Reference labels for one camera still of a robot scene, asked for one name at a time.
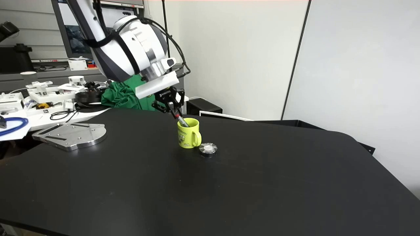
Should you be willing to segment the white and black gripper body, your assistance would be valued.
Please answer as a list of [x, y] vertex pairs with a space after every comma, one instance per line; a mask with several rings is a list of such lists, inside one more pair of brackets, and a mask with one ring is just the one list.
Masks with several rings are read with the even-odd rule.
[[145, 83], [134, 89], [136, 97], [138, 100], [153, 96], [180, 83], [175, 72], [170, 72], [167, 75], [153, 79], [149, 79], [148, 76], [142, 75], [142, 79], [145, 79]]

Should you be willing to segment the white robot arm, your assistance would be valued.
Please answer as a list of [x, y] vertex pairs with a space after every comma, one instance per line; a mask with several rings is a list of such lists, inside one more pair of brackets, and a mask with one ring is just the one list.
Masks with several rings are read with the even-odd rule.
[[155, 96], [162, 104], [176, 104], [178, 62], [169, 55], [165, 30], [138, 16], [125, 16], [108, 29], [100, 0], [69, 0], [69, 7], [108, 79], [123, 83], [141, 75], [146, 83], [134, 89], [138, 99]]

